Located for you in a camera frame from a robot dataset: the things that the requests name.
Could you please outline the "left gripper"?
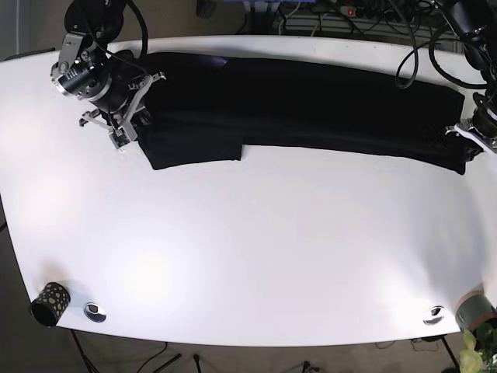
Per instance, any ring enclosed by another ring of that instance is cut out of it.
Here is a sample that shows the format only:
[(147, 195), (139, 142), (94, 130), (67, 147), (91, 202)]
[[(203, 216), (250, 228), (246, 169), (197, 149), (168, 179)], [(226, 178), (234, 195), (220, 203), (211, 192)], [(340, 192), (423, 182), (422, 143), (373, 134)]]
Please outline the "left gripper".
[(447, 126), (446, 135), (450, 133), (474, 142), (491, 158), (496, 159), (496, 136), (488, 136), (496, 133), (496, 115), (475, 113), (472, 118)]

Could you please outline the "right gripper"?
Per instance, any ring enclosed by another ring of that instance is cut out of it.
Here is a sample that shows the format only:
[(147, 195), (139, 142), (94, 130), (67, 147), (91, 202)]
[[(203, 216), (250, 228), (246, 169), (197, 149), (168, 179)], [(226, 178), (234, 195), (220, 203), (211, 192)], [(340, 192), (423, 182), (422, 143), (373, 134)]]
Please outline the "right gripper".
[(90, 99), (96, 108), (84, 112), (79, 118), (78, 125), (84, 127), (93, 123), (107, 131), (109, 139), (116, 149), (121, 149), (138, 139), (133, 117), (143, 111), (144, 97), (151, 86), (161, 80), (166, 80), (163, 71), (153, 75), (134, 78), (129, 82), (120, 82), (113, 88), (109, 79), (104, 86), (104, 93), (96, 95), (97, 100)]

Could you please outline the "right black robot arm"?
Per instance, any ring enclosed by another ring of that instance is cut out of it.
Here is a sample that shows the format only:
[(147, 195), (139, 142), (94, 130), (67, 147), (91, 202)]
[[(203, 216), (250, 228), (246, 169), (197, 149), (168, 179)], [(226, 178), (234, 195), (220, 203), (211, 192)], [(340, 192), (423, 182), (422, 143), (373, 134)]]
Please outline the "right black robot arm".
[[(141, 28), (141, 52), (112, 52), (108, 46), (120, 34), (123, 12), (130, 9)], [(67, 31), (50, 78), (64, 96), (90, 102), (80, 126), (94, 123), (107, 130), (116, 148), (138, 139), (137, 127), (148, 124), (144, 97), (165, 78), (143, 65), (148, 53), (148, 28), (132, 1), (73, 1), (64, 17)]]

